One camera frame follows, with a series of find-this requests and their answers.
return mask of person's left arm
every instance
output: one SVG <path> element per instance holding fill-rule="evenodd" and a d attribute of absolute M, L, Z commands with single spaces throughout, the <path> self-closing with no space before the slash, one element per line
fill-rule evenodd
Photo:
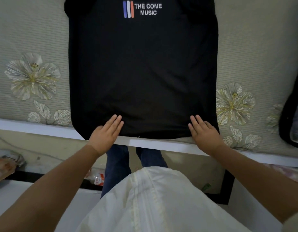
<path fill-rule="evenodd" d="M 115 142 L 121 119 L 97 127 L 83 148 L 31 185 L 0 216 L 0 232 L 54 231 L 89 169 Z"/>

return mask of blue stripe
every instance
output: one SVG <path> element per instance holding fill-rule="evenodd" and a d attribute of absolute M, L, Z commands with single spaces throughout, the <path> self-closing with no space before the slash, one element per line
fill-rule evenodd
<path fill-rule="evenodd" d="M 127 18 L 128 14 L 127 14 L 127 10 L 126 10 L 126 1 L 123 1 L 123 13 L 124 13 L 124 18 Z"/>

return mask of black t-shirt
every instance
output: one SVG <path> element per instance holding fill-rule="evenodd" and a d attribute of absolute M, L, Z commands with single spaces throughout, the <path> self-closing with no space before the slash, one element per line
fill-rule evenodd
<path fill-rule="evenodd" d="M 71 118 L 88 139 L 113 114 L 122 136 L 217 130 L 218 23 L 213 0 L 66 0 Z"/>

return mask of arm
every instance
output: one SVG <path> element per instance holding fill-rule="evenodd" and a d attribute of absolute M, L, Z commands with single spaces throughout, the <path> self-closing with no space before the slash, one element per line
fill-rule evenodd
<path fill-rule="evenodd" d="M 215 158 L 280 222 L 298 212 L 298 183 L 226 146 L 199 115 L 188 124 L 197 146 Z"/>
<path fill-rule="evenodd" d="M 97 127 L 81 150 L 31 185 L 0 216 L 0 232 L 54 231 L 89 169 L 115 142 L 121 118 L 114 115 Z"/>

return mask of orange stripe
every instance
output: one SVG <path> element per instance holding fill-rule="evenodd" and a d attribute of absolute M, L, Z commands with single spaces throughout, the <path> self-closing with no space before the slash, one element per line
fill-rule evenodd
<path fill-rule="evenodd" d="M 134 2 L 130 1 L 131 3 L 131 17 L 134 18 Z"/>

